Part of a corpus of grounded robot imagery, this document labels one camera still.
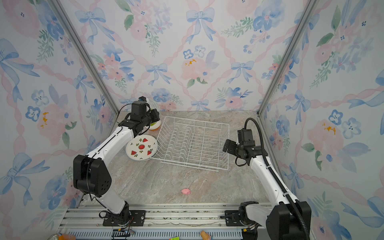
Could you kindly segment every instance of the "wall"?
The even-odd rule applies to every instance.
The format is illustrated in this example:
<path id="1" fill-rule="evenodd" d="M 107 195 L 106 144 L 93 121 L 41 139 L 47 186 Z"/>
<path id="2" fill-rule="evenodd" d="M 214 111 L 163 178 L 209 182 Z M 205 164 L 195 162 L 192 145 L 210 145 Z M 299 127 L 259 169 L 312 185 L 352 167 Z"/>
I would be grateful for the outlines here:
<path id="1" fill-rule="evenodd" d="M 306 2 L 61 1 L 116 105 L 159 111 L 258 109 Z"/>
<path id="2" fill-rule="evenodd" d="M 383 1 L 321 0 L 265 111 L 318 240 L 384 239 L 383 11 Z"/>
<path id="3" fill-rule="evenodd" d="M 114 115 L 45 1 L 3 0 L 0 24 L 0 239 L 47 239 Z"/>

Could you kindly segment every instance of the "white plate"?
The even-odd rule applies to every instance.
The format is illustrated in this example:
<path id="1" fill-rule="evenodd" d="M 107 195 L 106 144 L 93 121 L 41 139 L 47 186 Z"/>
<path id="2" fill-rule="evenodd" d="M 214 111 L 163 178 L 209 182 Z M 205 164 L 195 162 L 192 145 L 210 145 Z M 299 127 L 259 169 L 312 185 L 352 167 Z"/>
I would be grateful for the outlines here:
<path id="1" fill-rule="evenodd" d="M 134 161 L 146 161 L 153 157 L 159 149 L 159 142 L 154 136 L 141 135 L 130 140 L 125 153 Z"/>

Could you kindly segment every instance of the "wire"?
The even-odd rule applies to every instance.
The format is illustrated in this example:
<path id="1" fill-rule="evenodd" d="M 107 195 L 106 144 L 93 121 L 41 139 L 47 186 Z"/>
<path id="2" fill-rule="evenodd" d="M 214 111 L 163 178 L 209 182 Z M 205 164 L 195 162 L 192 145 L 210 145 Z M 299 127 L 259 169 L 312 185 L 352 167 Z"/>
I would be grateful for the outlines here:
<path id="1" fill-rule="evenodd" d="M 123 107 L 125 107 L 125 106 L 127 106 L 127 105 L 131 105 L 132 103 L 128 103 L 128 104 L 126 104 L 126 105 L 124 105 L 124 106 L 122 106 L 121 108 L 120 108 L 120 110 L 119 110 L 119 112 L 118 112 L 118 115 L 117 115 L 117 117 L 116 117 L 116 123 L 117 124 L 119 124 L 119 122 L 118 122 L 118 118 L 119 118 L 119 115 L 120 115 L 120 112 L 121 112 L 121 110 L 123 109 Z"/>
<path id="2" fill-rule="evenodd" d="M 89 193 L 89 198 L 91 199 L 91 202 L 94 200 L 94 198 L 92 198 L 91 196 L 91 193 L 89 191 L 89 184 L 88 184 L 88 175 L 89 175 L 89 165 L 91 163 L 91 160 L 88 161 L 88 166 L 87 166 L 87 175 L 86 175 L 86 178 L 87 178 L 87 187 L 88 187 L 88 193 Z"/>
<path id="3" fill-rule="evenodd" d="M 262 131 L 260 129 L 259 124 L 253 118 L 247 118 L 245 120 L 244 129 L 247 129 L 247 123 L 250 120 L 256 125 L 257 131 L 259 133 L 260 145 L 261 145 L 261 148 L 262 148 L 262 156 L 263 156 L 263 159 L 264 159 L 264 163 L 267 166 L 267 168 L 268 168 L 269 172 L 271 173 L 271 175 L 273 176 L 273 178 L 275 179 L 275 181 L 277 182 L 277 184 L 279 185 L 279 187 L 281 188 L 281 190 L 283 191 L 284 196 L 288 199 L 290 205 L 292 206 L 292 209 L 293 209 L 293 213 L 292 214 L 299 220 L 300 225 L 301 225 L 301 229 L 303 230 L 303 232 L 305 234 L 305 239 L 306 240 L 310 240 L 309 231 L 308 231 L 307 225 L 304 222 L 303 216 L 300 214 L 299 210 L 297 209 L 296 204 L 293 202 L 291 196 L 288 194 L 288 192 L 286 191 L 284 185 L 280 182 L 280 179 L 277 177 L 275 171 L 270 167 L 270 164 L 269 164 L 269 162 L 266 159 L 266 152 L 265 152 L 265 149 L 264 149 L 264 140 L 263 140 L 263 135 L 262 135 Z"/>

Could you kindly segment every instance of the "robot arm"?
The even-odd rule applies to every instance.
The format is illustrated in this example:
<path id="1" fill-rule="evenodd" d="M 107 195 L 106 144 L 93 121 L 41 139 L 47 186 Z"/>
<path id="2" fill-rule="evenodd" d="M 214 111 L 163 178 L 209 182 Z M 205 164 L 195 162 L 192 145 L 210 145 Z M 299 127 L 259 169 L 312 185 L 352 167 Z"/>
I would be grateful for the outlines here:
<path id="1" fill-rule="evenodd" d="M 252 120 L 260 136 L 260 146 L 255 146 L 252 131 L 246 129 L 247 122 Z M 272 240 L 280 239 L 306 239 L 309 240 L 311 221 L 311 208 L 307 202 L 301 202 L 288 189 L 264 149 L 261 129 L 258 123 L 248 118 L 243 129 L 238 130 L 238 142 L 226 140 L 223 151 L 236 156 L 237 159 L 245 160 L 245 163 L 238 166 L 248 165 L 258 175 L 273 209 L 260 206 L 257 202 L 244 202 L 236 214 L 222 216 L 239 220 L 243 224 L 254 224 L 265 227 Z"/>
<path id="2" fill-rule="evenodd" d="M 102 144 L 86 156 L 77 155 L 73 160 L 74 187 L 107 208 L 105 218 L 118 225 L 129 222 L 129 205 L 111 188 L 112 179 L 107 166 L 124 145 L 139 135 L 144 126 L 149 127 L 160 120 L 158 111 L 150 108 L 147 111 L 147 107 L 149 105 L 144 97 L 133 102 L 132 112 Z"/>

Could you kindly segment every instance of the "white wire dish rack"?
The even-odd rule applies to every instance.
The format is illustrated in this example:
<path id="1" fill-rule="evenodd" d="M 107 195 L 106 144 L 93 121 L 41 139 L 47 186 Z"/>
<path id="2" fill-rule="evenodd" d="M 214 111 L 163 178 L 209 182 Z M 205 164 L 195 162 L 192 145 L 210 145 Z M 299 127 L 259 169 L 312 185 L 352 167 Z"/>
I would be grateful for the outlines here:
<path id="1" fill-rule="evenodd" d="M 159 150 L 154 159 L 198 169 L 228 170 L 229 124 L 166 116 L 157 137 Z"/>

